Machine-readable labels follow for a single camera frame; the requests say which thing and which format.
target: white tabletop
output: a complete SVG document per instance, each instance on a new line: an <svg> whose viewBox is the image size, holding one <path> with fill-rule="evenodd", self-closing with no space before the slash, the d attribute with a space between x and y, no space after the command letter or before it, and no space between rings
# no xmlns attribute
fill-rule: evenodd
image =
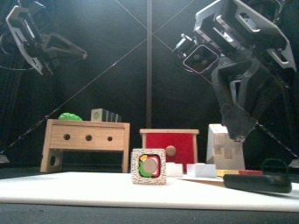
<svg viewBox="0 0 299 224"><path fill-rule="evenodd" d="M65 172L2 179L0 203L299 212L293 187L289 194L244 192L178 178L135 185L127 173Z"/></svg>

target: metal rod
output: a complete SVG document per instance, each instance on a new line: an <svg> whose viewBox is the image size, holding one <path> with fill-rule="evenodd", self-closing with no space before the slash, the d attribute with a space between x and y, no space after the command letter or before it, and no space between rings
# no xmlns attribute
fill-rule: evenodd
<svg viewBox="0 0 299 224"><path fill-rule="evenodd" d="M153 33L153 0L147 0L147 90L146 90L146 127L153 128L153 46L154 46L154 33Z"/></svg>

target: black backdrop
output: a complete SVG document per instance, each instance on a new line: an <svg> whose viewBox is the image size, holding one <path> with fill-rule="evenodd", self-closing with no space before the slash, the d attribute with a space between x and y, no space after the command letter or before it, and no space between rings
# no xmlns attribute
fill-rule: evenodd
<svg viewBox="0 0 299 224"><path fill-rule="evenodd" d="M15 1L11 2L2 12L10 12L15 4ZM6 123L10 120L5 130L10 137L6 141L3 139L3 145L7 146L63 105L51 118L70 112L83 120L90 120L90 111L98 108L119 113L123 122L131 123L130 149L141 148L139 130L149 126L150 91L151 128L200 129L200 160L205 162L209 124L221 123L220 104L210 82L175 66L173 49L182 33L193 36L196 13L213 0L154 0L153 12L149 11L146 0L41 2L50 9L53 29L89 52L89 58L67 64L54 76L42 76L35 71L22 76L19 73L7 75L2 70L0 79L13 79L17 75L21 77L17 97L11 99L13 91L9 96L3 96L3 110L11 112L10 119L3 118ZM154 32L153 48L149 48L147 42L149 22ZM150 82L149 66L153 68ZM15 101L14 109L6 108L5 101L11 101L9 98ZM280 98L262 117L262 123L288 142L290 139L282 105L285 103ZM45 129L46 122L7 151L13 165L41 165ZM288 163L292 160L289 153L260 129L249 136L245 154L249 168L258 167L265 158L282 158ZM115 165L119 164L121 156L70 153L65 159L71 164Z"/></svg>

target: white box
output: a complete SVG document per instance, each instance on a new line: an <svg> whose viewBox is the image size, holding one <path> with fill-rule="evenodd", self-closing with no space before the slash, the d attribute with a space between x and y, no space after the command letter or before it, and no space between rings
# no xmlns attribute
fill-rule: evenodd
<svg viewBox="0 0 299 224"><path fill-rule="evenodd" d="M230 139L228 127L210 124L208 164L216 164L218 170L245 170L244 143Z"/></svg>
<svg viewBox="0 0 299 224"><path fill-rule="evenodd" d="M181 178L183 176L183 164L166 163L166 176Z"/></svg>
<svg viewBox="0 0 299 224"><path fill-rule="evenodd" d="M194 178L217 178L218 171L216 164L187 164L187 175Z"/></svg>

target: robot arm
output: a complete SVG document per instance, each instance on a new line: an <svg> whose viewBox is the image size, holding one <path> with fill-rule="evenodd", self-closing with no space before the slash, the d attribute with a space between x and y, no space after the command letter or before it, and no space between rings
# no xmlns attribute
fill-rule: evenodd
<svg viewBox="0 0 299 224"><path fill-rule="evenodd" d="M182 36L174 53L186 71L210 75L222 124L230 138L244 142L285 91L277 75L297 71L290 42L241 0L218 0L201 10L194 32L196 38Z"/></svg>

